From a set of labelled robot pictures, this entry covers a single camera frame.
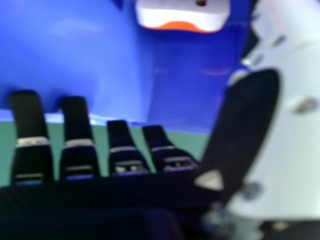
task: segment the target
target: blue bin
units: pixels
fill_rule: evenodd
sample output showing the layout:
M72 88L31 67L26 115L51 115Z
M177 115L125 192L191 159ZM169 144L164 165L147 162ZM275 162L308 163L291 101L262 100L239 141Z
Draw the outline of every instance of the blue bin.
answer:
M135 0L0 1L0 120L8 95L39 93L47 121L61 123L59 100L84 96L91 121L209 133L226 82L240 66L249 0L231 0L212 34L138 26Z

